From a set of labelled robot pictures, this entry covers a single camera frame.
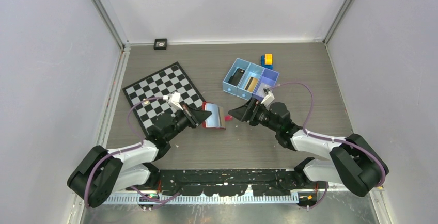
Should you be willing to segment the red leather card holder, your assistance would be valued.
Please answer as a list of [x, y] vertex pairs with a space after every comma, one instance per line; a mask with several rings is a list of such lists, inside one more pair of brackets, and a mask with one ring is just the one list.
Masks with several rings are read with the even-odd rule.
[[225, 114], [221, 106], [210, 102], [203, 102], [202, 110], [211, 112], [211, 115], [202, 123], [206, 129], [225, 129], [226, 122], [233, 119], [233, 116]]

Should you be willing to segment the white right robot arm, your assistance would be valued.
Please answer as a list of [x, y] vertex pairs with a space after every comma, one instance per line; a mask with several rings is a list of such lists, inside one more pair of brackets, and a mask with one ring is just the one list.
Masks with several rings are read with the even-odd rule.
[[296, 166], [295, 182], [301, 188], [326, 181], [343, 184], [351, 193], [363, 197], [381, 186], [389, 173], [388, 166], [361, 135], [333, 137], [311, 132], [291, 120], [284, 103], [266, 107], [250, 99], [228, 113], [251, 126], [262, 125], [274, 131], [283, 148], [323, 158], [308, 158]]

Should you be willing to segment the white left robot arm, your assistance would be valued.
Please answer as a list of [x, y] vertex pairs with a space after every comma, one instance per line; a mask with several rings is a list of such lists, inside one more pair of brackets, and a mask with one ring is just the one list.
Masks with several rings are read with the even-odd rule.
[[170, 141], [185, 128], [198, 127], [211, 114], [183, 105], [174, 116], [157, 116], [139, 143], [109, 150], [95, 146], [69, 176], [67, 186], [93, 208], [104, 203], [111, 193], [131, 186], [154, 189], [160, 173], [152, 162], [169, 151]]

